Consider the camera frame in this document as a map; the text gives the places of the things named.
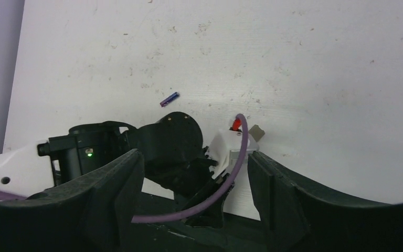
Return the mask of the white grey remote control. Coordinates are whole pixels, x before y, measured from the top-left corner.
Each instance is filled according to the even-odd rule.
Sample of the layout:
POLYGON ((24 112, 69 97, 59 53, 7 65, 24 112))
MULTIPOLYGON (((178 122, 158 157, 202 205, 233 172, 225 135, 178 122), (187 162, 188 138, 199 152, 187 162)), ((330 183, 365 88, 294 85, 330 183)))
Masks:
POLYGON ((248 132, 256 142, 259 142, 265 135, 265 131, 257 124, 253 125, 248 132))

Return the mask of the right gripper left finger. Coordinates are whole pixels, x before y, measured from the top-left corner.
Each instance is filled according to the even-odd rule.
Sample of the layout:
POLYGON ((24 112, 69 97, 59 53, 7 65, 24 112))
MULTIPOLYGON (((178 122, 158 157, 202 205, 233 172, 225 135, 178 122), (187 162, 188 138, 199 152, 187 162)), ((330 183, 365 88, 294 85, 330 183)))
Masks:
POLYGON ((131 150, 25 200, 0 201, 0 251, 127 251, 144 180, 131 150))

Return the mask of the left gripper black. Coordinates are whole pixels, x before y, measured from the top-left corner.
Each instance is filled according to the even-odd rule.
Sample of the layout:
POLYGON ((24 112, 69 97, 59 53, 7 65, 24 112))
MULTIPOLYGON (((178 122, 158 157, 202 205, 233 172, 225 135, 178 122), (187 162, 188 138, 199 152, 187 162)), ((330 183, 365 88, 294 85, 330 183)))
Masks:
MULTIPOLYGON (((225 183, 229 173, 220 175, 215 179, 210 171, 217 162, 208 158, 196 158, 191 161, 186 169, 183 170, 174 182, 177 189, 174 191, 174 201, 176 211, 183 211, 198 205, 211 197, 225 183)), ((228 190, 206 210, 201 211, 182 220, 185 225, 190 227, 209 227, 221 229, 224 226, 223 206, 228 194, 234 187, 232 183, 228 190)))

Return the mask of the blue purple AAA battery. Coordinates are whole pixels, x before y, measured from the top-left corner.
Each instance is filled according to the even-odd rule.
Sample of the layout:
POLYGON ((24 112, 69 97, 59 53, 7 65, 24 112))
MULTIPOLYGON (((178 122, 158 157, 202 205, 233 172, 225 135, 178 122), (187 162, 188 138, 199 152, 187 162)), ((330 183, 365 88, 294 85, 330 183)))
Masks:
POLYGON ((167 98, 165 98, 163 101, 161 101, 160 106, 166 107, 167 105, 169 105, 171 102, 175 101, 179 97, 180 97, 180 94, 178 92, 174 92, 171 95, 169 95, 167 98))

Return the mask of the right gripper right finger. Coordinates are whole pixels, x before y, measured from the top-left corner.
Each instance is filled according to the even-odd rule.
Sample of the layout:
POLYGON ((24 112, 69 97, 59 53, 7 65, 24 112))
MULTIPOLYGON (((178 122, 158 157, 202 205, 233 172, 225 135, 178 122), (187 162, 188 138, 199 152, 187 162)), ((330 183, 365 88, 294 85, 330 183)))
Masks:
POLYGON ((268 251, 403 251, 403 203, 337 191, 259 151, 247 170, 268 251))

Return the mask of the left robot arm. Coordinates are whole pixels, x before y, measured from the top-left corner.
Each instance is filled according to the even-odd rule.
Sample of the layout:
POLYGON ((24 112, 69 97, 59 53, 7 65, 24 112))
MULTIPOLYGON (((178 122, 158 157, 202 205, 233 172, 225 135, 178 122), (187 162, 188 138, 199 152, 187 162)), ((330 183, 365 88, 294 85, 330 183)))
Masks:
POLYGON ((0 201, 25 199, 92 172, 132 149, 145 157, 145 176, 171 190, 177 211, 202 203, 225 182, 214 176, 198 123, 183 112, 136 128, 117 121, 81 124, 0 154, 0 201))

